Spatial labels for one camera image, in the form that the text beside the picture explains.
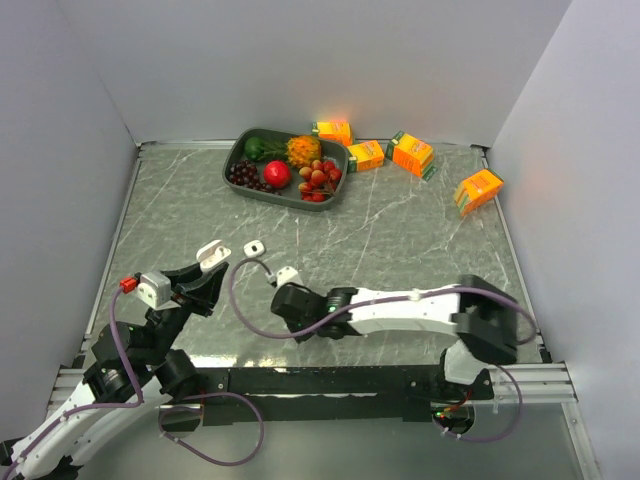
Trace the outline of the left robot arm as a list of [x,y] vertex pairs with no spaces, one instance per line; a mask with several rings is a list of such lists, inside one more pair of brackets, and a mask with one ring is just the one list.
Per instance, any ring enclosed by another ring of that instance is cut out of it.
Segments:
[[228,267],[222,262],[204,272],[193,264],[160,272],[161,290],[173,305],[148,308],[143,325],[111,314],[92,348],[94,363],[67,400],[34,432],[2,442],[4,478],[72,479],[79,464],[71,449],[100,420],[192,398],[199,383],[197,369],[173,343],[191,315],[212,314]]

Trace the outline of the red pomegranate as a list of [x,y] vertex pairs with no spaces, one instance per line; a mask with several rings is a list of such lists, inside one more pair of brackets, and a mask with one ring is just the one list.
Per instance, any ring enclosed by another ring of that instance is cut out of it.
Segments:
[[265,165],[262,172],[264,181],[280,190],[289,185],[291,182],[291,172],[288,165],[280,160],[274,160]]

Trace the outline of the dark grey fruit tray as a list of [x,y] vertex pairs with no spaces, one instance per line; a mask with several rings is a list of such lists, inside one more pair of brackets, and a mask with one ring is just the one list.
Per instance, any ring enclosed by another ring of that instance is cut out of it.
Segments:
[[222,178],[239,195],[320,212],[341,199],[349,159],[334,141],[255,127],[232,146]]

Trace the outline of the green pepper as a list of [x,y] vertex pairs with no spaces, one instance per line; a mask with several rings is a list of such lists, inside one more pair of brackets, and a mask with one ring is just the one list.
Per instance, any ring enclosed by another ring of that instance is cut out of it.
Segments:
[[244,143],[244,154],[251,162],[258,162],[264,155],[264,142],[261,138],[252,136]]

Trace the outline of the white square charging case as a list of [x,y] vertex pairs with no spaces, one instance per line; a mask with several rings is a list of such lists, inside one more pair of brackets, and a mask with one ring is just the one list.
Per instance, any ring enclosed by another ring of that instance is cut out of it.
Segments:
[[266,248],[262,241],[252,240],[243,246],[243,252],[246,258],[258,258],[262,256]]

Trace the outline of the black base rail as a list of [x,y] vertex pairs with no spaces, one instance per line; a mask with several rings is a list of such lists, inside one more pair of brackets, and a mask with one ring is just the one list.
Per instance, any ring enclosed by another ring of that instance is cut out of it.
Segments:
[[396,418],[429,422],[432,408],[494,398],[484,369],[470,386],[448,383],[436,365],[332,367],[228,367],[197,369],[196,383],[170,405],[202,405],[205,426],[250,422],[251,401],[264,421]]

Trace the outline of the orange box middle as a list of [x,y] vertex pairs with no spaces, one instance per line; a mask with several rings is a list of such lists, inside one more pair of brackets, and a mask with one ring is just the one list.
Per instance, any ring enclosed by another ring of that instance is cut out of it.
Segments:
[[385,154],[377,140],[353,144],[348,151],[349,173],[371,170],[384,164]]

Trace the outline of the orange striped sponge box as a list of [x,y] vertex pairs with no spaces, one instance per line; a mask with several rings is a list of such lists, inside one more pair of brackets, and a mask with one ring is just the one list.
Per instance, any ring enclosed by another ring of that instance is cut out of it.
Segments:
[[459,183],[453,195],[459,214],[466,216],[486,204],[499,193],[503,185],[502,178],[488,168],[467,177]]

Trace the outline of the dark purple grapes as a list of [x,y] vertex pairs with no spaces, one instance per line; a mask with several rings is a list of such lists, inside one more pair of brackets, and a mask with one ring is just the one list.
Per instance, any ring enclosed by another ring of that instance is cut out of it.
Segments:
[[232,186],[278,195],[278,190],[264,179],[266,165],[241,160],[231,164],[225,174]]

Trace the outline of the white oval charging case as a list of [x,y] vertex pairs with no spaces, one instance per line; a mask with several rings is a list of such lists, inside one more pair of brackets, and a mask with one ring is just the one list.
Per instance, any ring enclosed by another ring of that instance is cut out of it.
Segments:
[[196,252],[196,261],[202,273],[213,270],[231,255],[231,250],[220,239],[213,240]]

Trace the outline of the orange pineapple toy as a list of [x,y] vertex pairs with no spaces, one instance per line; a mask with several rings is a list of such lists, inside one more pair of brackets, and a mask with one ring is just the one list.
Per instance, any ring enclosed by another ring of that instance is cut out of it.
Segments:
[[311,135],[292,137],[285,144],[285,153],[293,167],[309,167],[314,161],[321,160],[321,143],[317,137]]

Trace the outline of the orange sponge box near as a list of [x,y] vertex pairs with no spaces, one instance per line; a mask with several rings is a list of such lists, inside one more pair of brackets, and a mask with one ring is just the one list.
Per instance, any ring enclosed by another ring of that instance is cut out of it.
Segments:
[[427,180],[434,171],[434,148],[404,131],[388,142],[385,157],[409,173]]

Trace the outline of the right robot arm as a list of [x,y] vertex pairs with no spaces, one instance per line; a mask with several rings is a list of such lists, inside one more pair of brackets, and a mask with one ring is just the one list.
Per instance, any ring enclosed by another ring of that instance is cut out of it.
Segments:
[[288,281],[276,289],[271,312],[297,342],[383,331],[427,332],[455,340],[444,350],[438,390],[459,398],[489,365],[511,365],[518,347],[537,336],[535,320],[517,301],[476,275],[430,290],[378,291],[339,287],[322,296]]

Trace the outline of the orange box back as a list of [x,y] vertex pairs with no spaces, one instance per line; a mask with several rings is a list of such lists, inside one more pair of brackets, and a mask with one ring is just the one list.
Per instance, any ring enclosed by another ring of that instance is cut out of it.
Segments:
[[311,134],[345,147],[351,146],[354,141],[353,131],[348,122],[313,122]]

